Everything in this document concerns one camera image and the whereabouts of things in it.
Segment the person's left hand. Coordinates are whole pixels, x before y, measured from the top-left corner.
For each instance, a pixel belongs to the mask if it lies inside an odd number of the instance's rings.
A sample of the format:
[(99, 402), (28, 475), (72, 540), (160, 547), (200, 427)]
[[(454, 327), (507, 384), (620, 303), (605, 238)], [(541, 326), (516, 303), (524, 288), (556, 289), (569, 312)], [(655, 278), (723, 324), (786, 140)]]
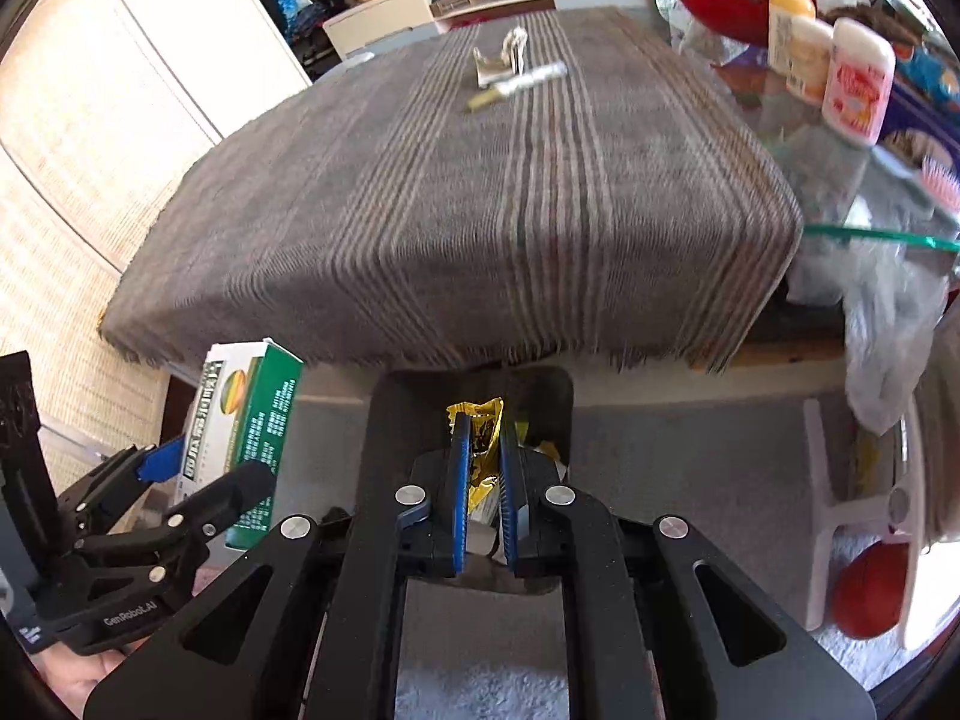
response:
[(76, 718), (82, 718), (93, 689), (144, 643), (145, 639), (140, 639), (119, 650), (76, 655), (67, 645), (55, 642), (48, 649), (33, 655), (31, 661), (53, 694), (64, 702)]

